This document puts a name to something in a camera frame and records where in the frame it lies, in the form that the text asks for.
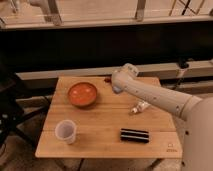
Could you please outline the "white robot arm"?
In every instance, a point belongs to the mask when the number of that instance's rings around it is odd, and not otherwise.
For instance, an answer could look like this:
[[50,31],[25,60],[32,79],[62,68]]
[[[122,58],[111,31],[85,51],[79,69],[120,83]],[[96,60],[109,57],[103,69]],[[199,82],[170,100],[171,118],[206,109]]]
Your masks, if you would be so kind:
[[186,122],[181,171],[213,171],[213,97],[197,96],[143,83],[126,63],[111,76],[116,93],[136,96]]

